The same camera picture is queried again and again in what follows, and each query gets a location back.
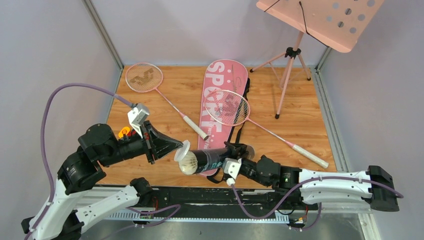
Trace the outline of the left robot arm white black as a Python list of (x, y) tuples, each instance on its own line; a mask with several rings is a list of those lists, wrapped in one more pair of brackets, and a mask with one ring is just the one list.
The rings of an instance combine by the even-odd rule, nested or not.
[(27, 237), (77, 240), (114, 212), (136, 205), (149, 206), (153, 201), (153, 189), (145, 178), (140, 177), (101, 201), (76, 207), (79, 200), (106, 177), (105, 167), (142, 155), (154, 163), (183, 147), (181, 141), (159, 132), (149, 121), (143, 123), (141, 134), (134, 132), (122, 138), (117, 138), (109, 125), (94, 124), (78, 138), (78, 142), (77, 150), (59, 168), (55, 190), (43, 209), (22, 220), (22, 230)]

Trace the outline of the black shuttlecock tube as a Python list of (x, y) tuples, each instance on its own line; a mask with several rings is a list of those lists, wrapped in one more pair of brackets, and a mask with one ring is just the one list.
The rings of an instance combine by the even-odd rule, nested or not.
[(198, 161), (197, 170), (194, 174), (221, 168), (224, 164), (225, 156), (228, 154), (226, 147), (189, 151), (195, 154)]

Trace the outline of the white shuttlecock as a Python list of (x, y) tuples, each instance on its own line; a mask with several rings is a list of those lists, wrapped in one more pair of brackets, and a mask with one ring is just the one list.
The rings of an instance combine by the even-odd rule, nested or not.
[(196, 155), (188, 151), (186, 155), (178, 162), (181, 172), (185, 175), (193, 175), (198, 168)]

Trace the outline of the white plastic tube lid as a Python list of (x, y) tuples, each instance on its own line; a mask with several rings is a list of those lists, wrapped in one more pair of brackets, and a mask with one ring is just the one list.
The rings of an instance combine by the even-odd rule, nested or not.
[(182, 147), (178, 148), (174, 155), (174, 161), (175, 162), (181, 162), (183, 158), (187, 155), (188, 151), (190, 150), (191, 143), (188, 140), (184, 140), (182, 142)]

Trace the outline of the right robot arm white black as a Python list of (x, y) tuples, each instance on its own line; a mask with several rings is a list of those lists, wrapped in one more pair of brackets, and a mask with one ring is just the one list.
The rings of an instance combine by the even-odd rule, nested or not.
[(284, 166), (262, 155), (251, 160), (253, 149), (243, 143), (225, 142), (229, 155), (224, 173), (229, 186), (241, 175), (281, 194), (292, 209), (318, 203), (360, 203), (381, 212), (398, 212), (393, 177), (378, 165), (356, 172), (325, 172)]

